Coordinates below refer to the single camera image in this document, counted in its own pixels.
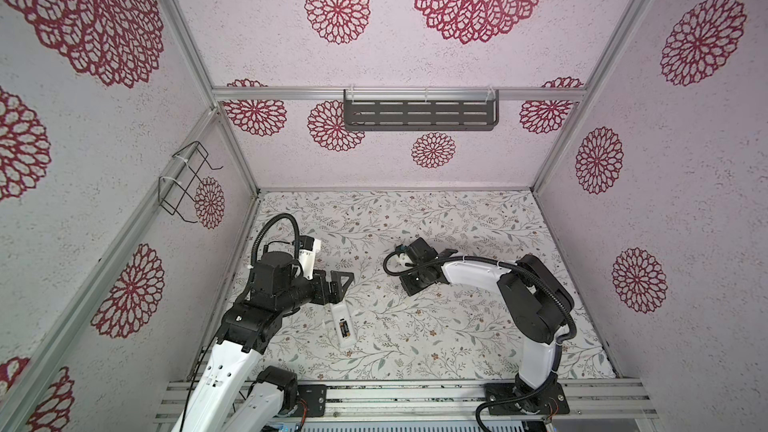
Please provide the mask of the white remote control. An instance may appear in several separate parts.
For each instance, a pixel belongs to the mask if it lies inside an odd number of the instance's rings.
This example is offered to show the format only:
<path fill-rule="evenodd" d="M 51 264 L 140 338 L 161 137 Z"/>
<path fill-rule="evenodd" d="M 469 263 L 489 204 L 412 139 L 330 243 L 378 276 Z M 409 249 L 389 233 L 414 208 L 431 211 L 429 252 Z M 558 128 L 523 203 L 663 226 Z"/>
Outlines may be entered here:
<path fill-rule="evenodd" d="M 342 350 L 353 348 L 357 342 L 357 335 L 347 303 L 341 301 L 330 304 L 329 310 L 332 317 L 333 330 L 337 336 L 340 348 Z"/>

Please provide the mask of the black AAA battery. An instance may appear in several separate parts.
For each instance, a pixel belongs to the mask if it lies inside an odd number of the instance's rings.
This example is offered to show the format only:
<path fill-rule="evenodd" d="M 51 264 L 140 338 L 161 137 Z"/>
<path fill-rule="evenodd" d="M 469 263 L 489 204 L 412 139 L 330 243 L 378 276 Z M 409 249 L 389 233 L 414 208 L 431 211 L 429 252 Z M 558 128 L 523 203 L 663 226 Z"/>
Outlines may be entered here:
<path fill-rule="evenodd" d="M 345 320 L 339 321 L 339 332 L 342 338 L 347 338 L 351 336 L 349 325 Z"/>

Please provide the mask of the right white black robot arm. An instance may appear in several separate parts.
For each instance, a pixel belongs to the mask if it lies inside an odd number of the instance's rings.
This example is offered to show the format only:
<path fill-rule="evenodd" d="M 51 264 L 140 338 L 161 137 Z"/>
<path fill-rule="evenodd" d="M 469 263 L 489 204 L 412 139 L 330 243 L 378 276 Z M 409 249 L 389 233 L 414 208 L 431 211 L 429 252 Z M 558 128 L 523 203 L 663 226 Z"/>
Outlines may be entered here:
<path fill-rule="evenodd" d="M 525 392 L 550 386 L 557 377 L 563 345 L 577 336 L 574 300 L 547 266 L 526 254 L 509 263 L 436 251 L 424 239 L 399 245 L 383 260 L 409 296 L 435 284 L 463 285 L 493 293 L 503 302 L 523 337 L 516 382 Z"/>

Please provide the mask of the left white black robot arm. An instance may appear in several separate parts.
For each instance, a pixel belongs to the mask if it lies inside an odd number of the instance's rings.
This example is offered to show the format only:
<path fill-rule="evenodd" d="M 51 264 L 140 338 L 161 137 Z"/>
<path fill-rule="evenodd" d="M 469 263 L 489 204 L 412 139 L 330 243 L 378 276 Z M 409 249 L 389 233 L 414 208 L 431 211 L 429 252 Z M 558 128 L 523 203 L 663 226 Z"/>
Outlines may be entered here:
<path fill-rule="evenodd" d="M 297 376 L 276 366 L 260 372 L 245 401 L 233 406 L 285 315 L 306 304 L 340 303 L 354 278 L 351 272 L 317 270 L 308 279 L 300 261 L 282 251 L 253 262 L 246 287 L 224 314 L 208 362 L 173 429 L 261 431 L 275 417 L 292 413 L 299 402 Z"/>

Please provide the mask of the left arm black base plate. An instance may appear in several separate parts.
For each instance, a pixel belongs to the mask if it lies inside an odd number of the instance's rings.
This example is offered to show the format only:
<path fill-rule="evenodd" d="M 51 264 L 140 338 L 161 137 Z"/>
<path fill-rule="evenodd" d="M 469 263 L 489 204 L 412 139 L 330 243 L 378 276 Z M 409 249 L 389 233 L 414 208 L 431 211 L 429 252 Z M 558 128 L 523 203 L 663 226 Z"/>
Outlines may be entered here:
<path fill-rule="evenodd" d="M 323 417 L 326 412 L 328 387 L 325 384 L 298 385 L 288 389 L 281 417 L 301 419 Z"/>

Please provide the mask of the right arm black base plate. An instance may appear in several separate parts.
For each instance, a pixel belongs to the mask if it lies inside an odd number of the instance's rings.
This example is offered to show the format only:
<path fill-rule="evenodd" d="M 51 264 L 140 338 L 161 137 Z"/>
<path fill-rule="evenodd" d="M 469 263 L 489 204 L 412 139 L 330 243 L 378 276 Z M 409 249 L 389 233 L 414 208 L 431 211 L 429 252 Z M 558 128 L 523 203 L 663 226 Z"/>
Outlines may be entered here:
<path fill-rule="evenodd" d="M 512 415 L 566 415 L 571 412 L 562 386 L 555 382 L 530 398 L 515 403 L 505 403 L 532 392 L 530 387 L 513 383 L 489 383 L 484 385 L 485 401 L 491 403 L 491 416 Z"/>

